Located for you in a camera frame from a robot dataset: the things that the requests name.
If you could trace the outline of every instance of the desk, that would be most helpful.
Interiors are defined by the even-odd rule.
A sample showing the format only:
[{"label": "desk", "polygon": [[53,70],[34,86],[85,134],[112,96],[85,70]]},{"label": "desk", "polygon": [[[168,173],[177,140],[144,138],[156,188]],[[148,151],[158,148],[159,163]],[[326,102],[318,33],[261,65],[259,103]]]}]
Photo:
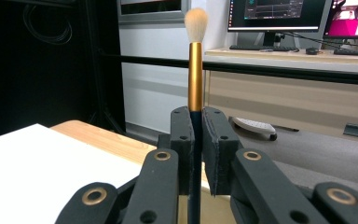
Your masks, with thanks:
[{"label": "desk", "polygon": [[344,135],[347,123],[358,124],[358,84],[334,78],[345,71],[358,76],[358,57],[306,55],[304,52],[254,52],[228,49],[206,51],[208,62],[251,64],[315,73],[315,80],[269,75],[208,71],[205,104],[227,116],[252,119],[278,126],[322,133],[358,141]]},{"label": "desk", "polygon": [[[53,223],[72,195],[92,182],[119,187],[136,177],[146,143],[71,120],[0,136],[0,223]],[[235,223],[227,197],[201,193],[202,223]],[[179,223],[186,223],[180,197]]]}]

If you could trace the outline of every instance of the white bristles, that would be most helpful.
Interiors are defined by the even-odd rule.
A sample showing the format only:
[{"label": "white bristles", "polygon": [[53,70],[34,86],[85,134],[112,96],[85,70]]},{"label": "white bristles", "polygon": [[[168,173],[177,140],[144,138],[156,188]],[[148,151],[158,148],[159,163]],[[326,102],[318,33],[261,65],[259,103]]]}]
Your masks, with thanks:
[{"label": "white bristles", "polygon": [[207,24],[208,15],[202,8],[192,8],[186,13],[185,26],[190,43],[202,42]]}]

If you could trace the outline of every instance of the computer mouse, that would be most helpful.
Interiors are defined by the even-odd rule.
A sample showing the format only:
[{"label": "computer mouse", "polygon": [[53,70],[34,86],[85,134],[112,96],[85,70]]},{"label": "computer mouse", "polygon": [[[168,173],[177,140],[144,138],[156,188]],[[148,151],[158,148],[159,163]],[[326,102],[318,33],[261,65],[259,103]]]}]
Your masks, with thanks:
[{"label": "computer mouse", "polygon": [[319,49],[317,49],[317,48],[307,48],[307,49],[305,49],[305,53],[310,54],[310,55],[316,55],[316,54],[318,54],[318,52],[319,52]]}]

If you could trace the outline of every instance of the keyboard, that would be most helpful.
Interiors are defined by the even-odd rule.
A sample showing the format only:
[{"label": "keyboard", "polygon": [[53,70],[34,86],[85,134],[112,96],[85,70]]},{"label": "keyboard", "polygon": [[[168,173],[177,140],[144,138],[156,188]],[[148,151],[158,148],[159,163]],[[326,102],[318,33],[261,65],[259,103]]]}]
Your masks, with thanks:
[{"label": "keyboard", "polygon": [[273,51],[298,51],[295,47],[281,47],[281,46],[258,46],[258,45],[231,45],[230,49],[239,50],[273,50]]},{"label": "keyboard", "polygon": [[335,49],[334,54],[358,56],[358,49]]}]

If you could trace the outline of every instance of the wall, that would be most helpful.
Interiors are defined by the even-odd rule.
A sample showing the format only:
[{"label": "wall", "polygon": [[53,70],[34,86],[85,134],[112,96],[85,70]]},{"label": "wall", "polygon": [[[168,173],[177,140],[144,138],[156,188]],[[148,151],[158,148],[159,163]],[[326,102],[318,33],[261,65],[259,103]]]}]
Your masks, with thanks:
[{"label": "wall", "polygon": [[[228,46],[225,20],[228,0],[194,0],[191,8],[202,7],[209,15],[203,49]],[[120,25],[122,55],[188,59],[185,25]],[[187,105],[187,69],[123,63],[123,87],[126,122],[169,133],[171,111]]]}]

